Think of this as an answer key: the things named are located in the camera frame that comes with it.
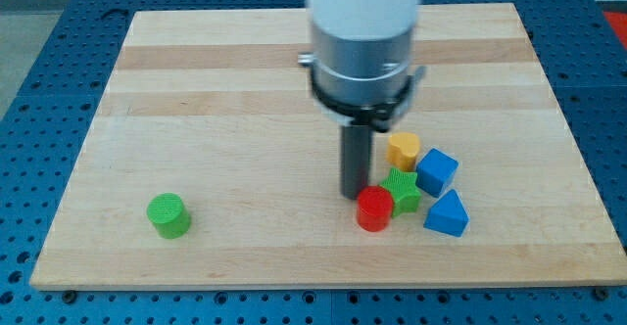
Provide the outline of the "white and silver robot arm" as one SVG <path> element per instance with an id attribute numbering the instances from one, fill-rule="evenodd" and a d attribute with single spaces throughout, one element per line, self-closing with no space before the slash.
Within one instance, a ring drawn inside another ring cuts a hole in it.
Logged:
<path id="1" fill-rule="evenodd" d="M 315 88 L 332 100 L 376 105 L 409 76 L 420 0 L 306 0 Z"/>

